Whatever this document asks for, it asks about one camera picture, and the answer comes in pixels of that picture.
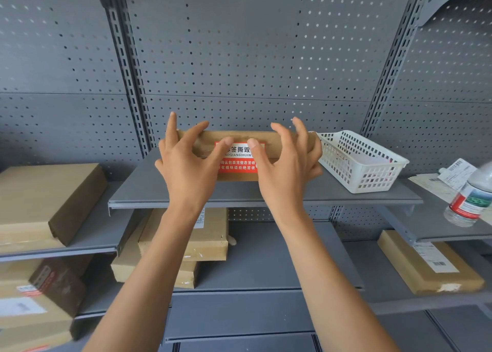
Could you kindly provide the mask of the person's left hand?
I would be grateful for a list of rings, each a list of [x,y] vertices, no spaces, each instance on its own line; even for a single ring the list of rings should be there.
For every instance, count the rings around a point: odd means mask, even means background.
[[[165,137],[158,143],[169,193],[168,212],[198,214],[214,191],[218,173],[210,171],[210,155],[201,158],[192,151],[198,136],[208,125],[208,121],[202,121],[193,126],[173,148],[167,148],[166,129]]]

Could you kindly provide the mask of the person's right hand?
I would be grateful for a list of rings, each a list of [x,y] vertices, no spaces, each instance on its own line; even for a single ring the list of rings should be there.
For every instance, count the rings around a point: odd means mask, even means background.
[[[281,154],[274,165],[273,179],[258,179],[259,188],[276,224],[299,224],[306,219],[303,206],[305,185],[313,179],[313,163],[322,157],[322,145],[316,134],[310,152],[296,149],[296,134],[279,123],[272,129],[281,140]]]

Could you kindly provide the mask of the brown box with red label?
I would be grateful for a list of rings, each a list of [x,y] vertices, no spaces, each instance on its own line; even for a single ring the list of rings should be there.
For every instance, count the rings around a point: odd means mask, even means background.
[[[252,181],[254,177],[254,180],[259,182],[256,163],[250,153],[247,141],[250,138],[258,140],[265,149],[267,156],[276,162],[280,157],[282,148],[279,134],[275,131],[245,132],[249,136],[244,137],[243,132],[239,132],[240,137],[236,138],[237,132],[233,131],[232,133],[232,136],[228,136],[226,131],[214,132],[205,129],[198,136],[192,151],[196,156],[206,158],[212,153],[217,142],[225,137],[232,137],[234,143],[220,163],[217,181]],[[314,134],[312,134],[311,149],[315,141]]]

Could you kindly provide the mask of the person's right forearm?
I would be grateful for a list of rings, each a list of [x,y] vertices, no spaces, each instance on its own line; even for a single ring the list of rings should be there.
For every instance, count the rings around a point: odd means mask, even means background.
[[[324,352],[401,352],[329,255],[302,207],[270,207]]]

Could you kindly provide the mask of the person's left forearm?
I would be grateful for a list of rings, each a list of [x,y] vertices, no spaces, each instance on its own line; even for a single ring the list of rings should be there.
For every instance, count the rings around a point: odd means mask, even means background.
[[[204,208],[183,202],[155,209],[141,238],[153,233],[82,352],[158,352],[175,281],[193,227]]]

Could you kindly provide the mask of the white plastic mesh basket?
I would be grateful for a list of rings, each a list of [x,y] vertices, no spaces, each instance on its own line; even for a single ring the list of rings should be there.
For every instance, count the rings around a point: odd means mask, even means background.
[[[388,191],[409,160],[353,131],[317,133],[321,165],[350,193]]]

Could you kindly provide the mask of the grey slotted shelf upright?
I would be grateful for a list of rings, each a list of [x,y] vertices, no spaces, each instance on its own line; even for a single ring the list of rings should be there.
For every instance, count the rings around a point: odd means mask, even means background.
[[[128,2],[127,0],[106,0],[106,4],[122,79],[124,80],[140,150],[144,158],[151,150],[151,142],[144,109],[144,86]]]
[[[340,112],[325,116],[325,132],[352,130],[374,140],[383,109],[395,86],[425,0],[333,0],[329,26],[329,67],[337,90],[331,104]]]

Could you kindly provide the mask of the cardboard box with white label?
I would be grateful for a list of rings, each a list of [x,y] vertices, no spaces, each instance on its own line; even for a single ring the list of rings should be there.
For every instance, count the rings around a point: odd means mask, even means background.
[[[143,255],[157,232],[165,208],[155,208],[138,238]],[[184,262],[225,261],[228,252],[229,213],[226,207],[205,208],[200,215],[203,227],[194,228],[185,250]]]

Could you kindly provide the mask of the wide flat cardboard box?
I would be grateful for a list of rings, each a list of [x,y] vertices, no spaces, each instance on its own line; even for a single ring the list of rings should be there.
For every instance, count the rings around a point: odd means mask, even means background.
[[[111,269],[117,282],[124,283],[138,265],[142,257],[138,246],[138,240],[147,225],[151,224],[156,227],[158,226],[164,211],[165,210],[162,210],[162,212],[155,212],[154,210],[146,211],[142,221],[128,238],[119,256],[111,263]],[[175,281],[175,288],[194,289],[198,278],[199,267],[200,265],[198,262],[183,261]]]

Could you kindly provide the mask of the plain flat cardboard box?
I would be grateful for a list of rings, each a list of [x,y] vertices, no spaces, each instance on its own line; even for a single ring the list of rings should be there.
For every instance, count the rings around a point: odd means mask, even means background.
[[[68,246],[108,182],[97,163],[0,173],[0,255]]]

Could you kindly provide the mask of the white printed receipt slip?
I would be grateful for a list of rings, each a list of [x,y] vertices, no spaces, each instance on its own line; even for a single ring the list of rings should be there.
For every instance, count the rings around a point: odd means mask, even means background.
[[[458,158],[448,168],[441,168],[439,170],[438,179],[458,192],[476,170],[477,168],[471,163],[463,158]]]

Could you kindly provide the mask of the cardboard box with barcode label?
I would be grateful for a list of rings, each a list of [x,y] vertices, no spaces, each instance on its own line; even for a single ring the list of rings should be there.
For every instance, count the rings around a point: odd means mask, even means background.
[[[395,230],[384,230],[377,243],[416,295],[472,293],[485,286],[485,280],[447,243],[409,244]]]

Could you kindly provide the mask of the clear plastic water bottle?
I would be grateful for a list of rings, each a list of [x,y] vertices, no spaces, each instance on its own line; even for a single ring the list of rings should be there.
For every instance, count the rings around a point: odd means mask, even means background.
[[[450,223],[468,228],[473,226],[492,204],[492,161],[482,165],[467,179],[443,216]]]

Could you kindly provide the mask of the cardboard box with dark flap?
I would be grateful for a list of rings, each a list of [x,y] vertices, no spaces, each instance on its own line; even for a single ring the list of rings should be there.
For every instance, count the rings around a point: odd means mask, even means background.
[[[30,325],[70,327],[87,294],[81,279],[92,255],[0,262],[0,331]]]

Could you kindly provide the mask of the cardboard box with tape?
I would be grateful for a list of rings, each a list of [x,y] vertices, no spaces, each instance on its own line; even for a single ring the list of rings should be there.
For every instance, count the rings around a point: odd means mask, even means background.
[[[0,352],[43,352],[72,340],[63,324],[22,326],[0,331]]]

